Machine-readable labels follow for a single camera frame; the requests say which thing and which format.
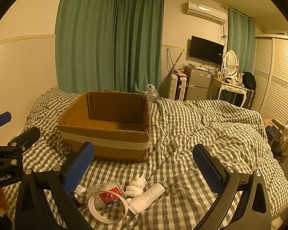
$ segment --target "cardboard box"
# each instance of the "cardboard box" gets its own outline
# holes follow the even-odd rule
[[[264,126],[267,128],[267,126],[273,126],[271,119],[265,119],[264,120]]]
[[[95,146],[96,158],[143,162],[150,133],[147,96],[112,91],[82,94],[58,119],[58,128],[72,152],[88,141]]]

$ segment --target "refrigerator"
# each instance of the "refrigerator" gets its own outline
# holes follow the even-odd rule
[[[187,86],[184,101],[186,100],[206,100],[210,82],[214,73],[208,74],[207,70],[197,69],[191,65],[186,67]]]

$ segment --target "photo frame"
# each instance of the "photo frame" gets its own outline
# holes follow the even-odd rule
[[[222,73],[226,78],[229,76],[229,70],[227,68],[222,68]]]

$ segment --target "television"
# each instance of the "television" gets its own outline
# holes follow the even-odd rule
[[[224,46],[221,44],[192,36],[189,56],[221,64],[223,50]]]

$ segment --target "bed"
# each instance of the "bed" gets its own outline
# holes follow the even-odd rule
[[[63,144],[56,119],[78,96],[52,88],[37,99],[24,130],[36,126],[41,137],[25,152],[24,169],[46,171],[64,163],[70,151]],[[277,160],[273,159],[258,112],[221,100],[178,102],[163,98],[150,102],[150,112],[151,138],[147,160],[137,164],[95,159],[80,185],[87,188],[117,178],[125,188],[133,176],[144,173],[147,179],[145,189],[159,182],[166,191],[148,210],[136,216],[129,211],[127,217],[113,225],[103,224],[92,217],[85,205],[88,202],[85,194],[79,198],[84,205],[79,210],[93,229],[193,229],[217,197],[194,164],[192,149],[199,143],[224,166],[233,166],[241,173],[262,172],[272,218],[288,206],[288,182]],[[8,217],[12,222],[15,220],[18,187],[19,183],[4,188],[10,205]],[[67,227],[49,191],[46,195],[57,222]],[[240,196],[238,192],[221,226],[229,223]],[[115,217],[119,207],[114,205],[104,214]]]

